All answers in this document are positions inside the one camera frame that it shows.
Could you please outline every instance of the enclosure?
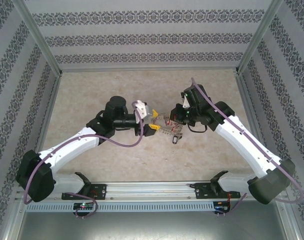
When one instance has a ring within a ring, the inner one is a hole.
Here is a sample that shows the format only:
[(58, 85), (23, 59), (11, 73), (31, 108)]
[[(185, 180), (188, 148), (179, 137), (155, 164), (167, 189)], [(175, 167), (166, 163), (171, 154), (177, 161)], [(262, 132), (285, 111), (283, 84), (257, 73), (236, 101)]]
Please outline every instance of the enclosure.
[[(226, 217), (200, 207), (209, 201), (189, 184), (252, 173), (211, 130), (183, 127), (177, 144), (163, 132), (133, 148), (106, 142), (70, 161), (60, 173), (107, 184), (91, 218), (62, 210), (74, 201), (59, 194), (23, 204), (15, 177), (26, 151), (73, 136), (112, 96), (129, 112), (141, 100), (169, 116), (191, 78), (292, 160), (304, 190), (304, 0), (0, 0), (0, 239), (304, 240), (304, 201), (262, 205), (248, 195)], [(279, 197), (299, 191), (291, 184)]]

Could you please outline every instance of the chain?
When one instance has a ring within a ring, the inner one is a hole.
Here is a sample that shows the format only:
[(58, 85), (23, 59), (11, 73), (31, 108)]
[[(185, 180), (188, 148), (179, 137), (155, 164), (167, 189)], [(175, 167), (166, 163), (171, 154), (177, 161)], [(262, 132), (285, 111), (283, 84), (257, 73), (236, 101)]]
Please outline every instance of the chain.
[(161, 113), (158, 116), (153, 117), (151, 120), (152, 120), (152, 123), (156, 124), (156, 125), (159, 125), (156, 123), (156, 121), (164, 120), (165, 126), (168, 128), (161, 126), (161, 128), (159, 130), (161, 133), (176, 136), (179, 139), (182, 137), (183, 133), (181, 133), (181, 131), (182, 131), (183, 125), (179, 124), (177, 122), (171, 121), (170, 117), (167, 116), (165, 113)]

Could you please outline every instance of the wall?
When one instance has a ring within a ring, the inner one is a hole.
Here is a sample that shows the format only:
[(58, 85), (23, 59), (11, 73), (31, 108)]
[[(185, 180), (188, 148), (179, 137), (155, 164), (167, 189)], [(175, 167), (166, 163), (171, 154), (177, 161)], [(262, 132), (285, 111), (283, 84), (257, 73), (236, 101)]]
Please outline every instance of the wall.
[(10, 0), (0, 0), (0, 232), (25, 149), (35, 149), (55, 75)]
[(271, 0), (27, 0), (64, 71), (236, 67)]
[[(282, 3), (243, 77), (264, 143), (295, 163), (304, 190), (304, 0)], [(304, 235), (304, 202), (293, 208)]]

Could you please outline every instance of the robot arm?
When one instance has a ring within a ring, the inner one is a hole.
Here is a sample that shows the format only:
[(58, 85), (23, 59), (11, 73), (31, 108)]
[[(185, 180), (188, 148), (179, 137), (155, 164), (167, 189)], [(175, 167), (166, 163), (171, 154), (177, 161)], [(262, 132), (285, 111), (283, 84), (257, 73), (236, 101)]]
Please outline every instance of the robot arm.
[[(105, 110), (99, 112), (86, 127), (71, 138), (40, 153), (33, 150), (25, 153), (16, 176), (17, 182), (26, 189), (32, 172), (43, 161), (35, 170), (36, 173), (30, 182), (28, 194), (33, 201), (42, 201), (51, 193), (71, 192), (86, 196), (89, 189), (86, 183), (89, 181), (85, 176), (78, 172), (71, 175), (57, 174), (58, 170), (81, 153), (111, 138), (115, 131), (134, 129), (135, 135), (139, 135), (139, 118), (145, 121), (156, 112), (140, 100), (134, 103), (134, 107), (135, 113), (128, 114), (125, 99), (120, 96), (112, 97), (106, 103)], [(143, 127), (143, 135), (146, 137), (155, 134), (156, 131), (157, 128), (150, 124)]]
[[(202, 92), (206, 92), (202, 85), (198, 85)], [(271, 160), (293, 176), (295, 165), (291, 160), (281, 160), (264, 147), (241, 123), (235, 112), (224, 102), (215, 106), (221, 110), (229, 120), (225, 119), (205, 100), (202, 94), (191, 86), (181, 93), (183, 105), (177, 104), (171, 111), (170, 119), (178, 123), (195, 126), (200, 122), (225, 138), (248, 162), (254, 174), (233, 174), (222, 171), (211, 180), (214, 192), (250, 192), (260, 203), (268, 204), (281, 191), (289, 186), (290, 180), (278, 169)]]

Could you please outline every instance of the red wire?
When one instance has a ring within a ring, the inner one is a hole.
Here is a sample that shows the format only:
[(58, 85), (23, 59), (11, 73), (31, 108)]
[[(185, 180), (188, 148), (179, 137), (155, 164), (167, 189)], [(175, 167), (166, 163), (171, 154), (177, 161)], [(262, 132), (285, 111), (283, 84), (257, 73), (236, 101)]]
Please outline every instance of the red wire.
[(94, 190), (91, 190), (91, 192), (93, 192), (94, 194), (98, 195), (98, 193), (96, 191), (94, 191)]
[(228, 201), (228, 206), (227, 207), (229, 208), (231, 206), (231, 194), (229, 192), (227, 193), (227, 198), (228, 198), (228, 200), (227, 200)]

